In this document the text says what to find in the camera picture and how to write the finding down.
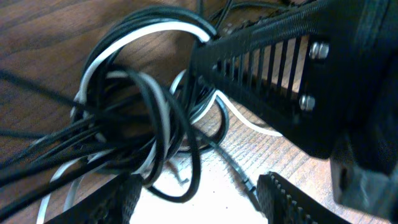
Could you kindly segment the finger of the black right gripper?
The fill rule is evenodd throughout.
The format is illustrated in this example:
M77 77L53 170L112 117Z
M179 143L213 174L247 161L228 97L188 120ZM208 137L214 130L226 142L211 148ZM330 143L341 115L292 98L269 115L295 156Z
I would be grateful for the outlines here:
M310 4L315 2L316 0L304 0L304 1L279 1L279 2L265 2L265 1L242 1L237 3L232 3L229 7L230 11L237 9L271 9L271 12L266 14L265 16L259 16L255 20L245 19L240 25L233 25L228 31L225 31L225 34L232 34L233 32L237 32L239 30L243 30L245 28L264 23L269 19L279 16L285 12L289 12L293 9L299 8L301 6Z
M308 155L340 135L338 6L304 6L216 40L193 56L205 83L251 110Z

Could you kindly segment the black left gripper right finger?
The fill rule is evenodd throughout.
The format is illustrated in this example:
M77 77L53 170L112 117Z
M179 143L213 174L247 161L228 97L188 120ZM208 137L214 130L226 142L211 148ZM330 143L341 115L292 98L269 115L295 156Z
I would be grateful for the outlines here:
M257 198L269 223L347 223L276 172L259 176Z

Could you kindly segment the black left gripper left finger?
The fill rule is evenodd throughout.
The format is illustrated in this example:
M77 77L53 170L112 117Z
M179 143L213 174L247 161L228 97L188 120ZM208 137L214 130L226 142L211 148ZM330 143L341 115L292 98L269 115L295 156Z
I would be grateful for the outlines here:
M46 224L129 224L141 190L140 175L118 175Z

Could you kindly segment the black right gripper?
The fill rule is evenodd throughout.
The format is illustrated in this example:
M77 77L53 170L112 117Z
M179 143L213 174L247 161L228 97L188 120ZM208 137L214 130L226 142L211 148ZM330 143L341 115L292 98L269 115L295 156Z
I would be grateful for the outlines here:
M397 2L316 1L315 118L334 142L335 202L397 220Z

